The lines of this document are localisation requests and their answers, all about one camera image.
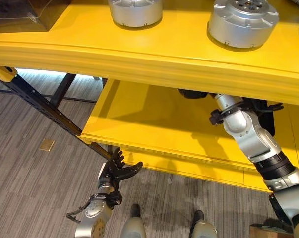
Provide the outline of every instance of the yellow tabletop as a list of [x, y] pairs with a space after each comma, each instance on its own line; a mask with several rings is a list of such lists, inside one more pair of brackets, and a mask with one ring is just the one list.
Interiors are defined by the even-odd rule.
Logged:
[[74, 0], [49, 32], [0, 34], [0, 65], [299, 105], [299, 7], [269, 2], [280, 22], [243, 51], [208, 36], [212, 0], [165, 0], [162, 21], [136, 30], [115, 25], [106, 0]]

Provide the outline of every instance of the yellow table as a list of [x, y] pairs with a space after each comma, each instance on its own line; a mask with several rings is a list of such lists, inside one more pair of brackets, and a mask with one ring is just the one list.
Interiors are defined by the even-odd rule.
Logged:
[[[283, 129], [285, 134], [278, 135], [278, 141], [285, 144], [286, 154], [295, 165], [299, 165], [299, 127], [296, 127], [299, 125], [299, 7], [290, 0], [270, 0], [270, 3], [279, 11], [280, 22], [262, 47], [247, 51], [220, 45], [207, 34], [213, 1], [165, 0], [163, 20], [153, 27], [135, 30], [113, 23], [106, 0], [74, 0], [49, 32], [0, 34], [0, 66], [96, 75], [121, 80], [120, 86], [123, 85], [123, 88], [126, 87], [126, 81], [142, 83], [142, 90], [137, 89], [137, 84], [131, 86], [132, 93], [140, 100], [153, 88], [149, 85], [157, 85], [295, 104], [298, 106], [287, 106], [277, 112], [284, 118], [277, 122], [277, 128], [286, 128]], [[9, 83], [13, 79], [12, 75], [5, 68], [0, 68], [2, 81]], [[115, 92], [112, 89], [115, 82], [111, 81], [108, 89], [102, 93], [103, 100]], [[155, 87], [155, 90], [159, 92], [165, 89]], [[173, 90], [173, 99], [182, 103], [184, 99], [178, 94], [176, 96], [176, 93]], [[139, 101], [131, 108], [127, 105], [126, 109], [137, 110], [137, 106], [144, 106], [142, 103], [144, 101]], [[194, 128], [186, 127], [186, 130], [183, 130], [182, 124], [178, 124], [182, 115], [172, 121], [175, 126], [170, 129], [164, 125], [166, 122], [163, 120], [156, 121], [150, 127], [141, 127], [137, 121], [133, 122], [133, 118], [137, 120], [144, 115], [130, 114], [130, 121], [124, 129], [136, 132], [141, 128], [157, 136], [164, 135], [168, 144], [162, 145], [160, 149], [145, 138], [138, 138], [137, 133], [128, 134], [123, 130], [120, 132], [120, 140], [113, 141], [117, 139], [117, 133], [110, 120], [100, 124], [104, 131], [97, 127], [96, 133], [91, 134], [94, 129], [90, 128], [89, 123], [94, 114], [86, 126], [91, 131], [84, 130], [81, 138], [86, 142], [119, 144], [125, 146], [126, 151], [134, 152], [129, 154], [129, 158], [138, 160], [139, 155], [139, 160], [146, 157], [148, 161], [160, 161], [162, 164], [160, 167], [148, 164], [150, 168], [216, 181], [235, 177], [223, 172], [231, 171], [236, 172], [238, 178], [229, 181], [231, 184], [264, 189], [261, 182], [256, 182], [260, 185], [253, 185], [258, 179], [254, 167], [242, 158], [242, 153], [232, 139], [224, 135], [221, 127], [208, 125], [208, 133], [202, 133], [205, 137], [200, 134], [199, 138], [195, 138], [194, 133], [189, 134], [190, 129], [206, 125], [205, 120], [215, 109], [215, 105], [195, 105], [199, 103], [199, 100], [190, 103], [192, 112], [196, 112], [192, 117], [183, 114], [183, 121], [188, 120], [190, 125], [195, 125]], [[160, 114], [150, 116], [170, 116], [165, 109], [161, 107]], [[106, 130], [103, 126], [112, 127], [113, 130]], [[191, 136], [191, 140], [186, 142], [189, 144], [177, 141], [176, 138], [180, 136], [187, 139]], [[234, 149], [226, 151], [225, 146]], [[175, 161], [176, 158], [179, 165], [180, 162], [189, 163], [188, 159], [191, 159], [190, 163], [196, 165], [194, 172], [173, 170], [168, 161]], [[199, 163], [202, 162], [214, 171], [214, 176], [199, 173], [202, 169]]]

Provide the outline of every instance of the gray carpet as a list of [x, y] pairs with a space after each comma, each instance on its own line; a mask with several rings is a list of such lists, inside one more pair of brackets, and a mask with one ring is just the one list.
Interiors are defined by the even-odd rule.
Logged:
[[[84, 80], [80, 84], [90, 90]], [[93, 107], [63, 100], [60, 110], [83, 128]], [[56, 140], [51, 152], [38, 150], [43, 138]], [[0, 94], [0, 238], [74, 237], [77, 224], [65, 214], [96, 191], [103, 161], [17, 96]], [[195, 209], [204, 211], [220, 238], [247, 238], [250, 224], [275, 218], [267, 193], [147, 169], [120, 189], [123, 203], [113, 211], [106, 238], [119, 237], [134, 202], [148, 238], [188, 237]]]

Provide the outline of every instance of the robotic hand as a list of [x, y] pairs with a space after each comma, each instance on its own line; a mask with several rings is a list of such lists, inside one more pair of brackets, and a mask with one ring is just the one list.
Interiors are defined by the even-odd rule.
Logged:
[[284, 223], [292, 225], [299, 238], [299, 169], [294, 167], [272, 135], [262, 128], [258, 113], [282, 109], [281, 104], [258, 110], [246, 99], [224, 94], [211, 94], [220, 108], [211, 113], [212, 124], [223, 123], [225, 131], [254, 163], [263, 181], [273, 193], [269, 201]]
[[[92, 195], [83, 207], [67, 213], [66, 217], [79, 223], [75, 231], [76, 238], [102, 238], [105, 225], [109, 220], [114, 206], [121, 204], [122, 196], [119, 192], [121, 180], [128, 179], [137, 174], [143, 166], [142, 162], [131, 167], [125, 167], [124, 156], [117, 148], [99, 177], [98, 192]], [[77, 214], [83, 212], [82, 221], [76, 219]]]

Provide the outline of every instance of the small tan square on floor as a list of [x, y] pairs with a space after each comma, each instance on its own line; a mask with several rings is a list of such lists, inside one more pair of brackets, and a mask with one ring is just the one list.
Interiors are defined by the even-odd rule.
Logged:
[[39, 150], [51, 151], [55, 140], [44, 139], [39, 147]]

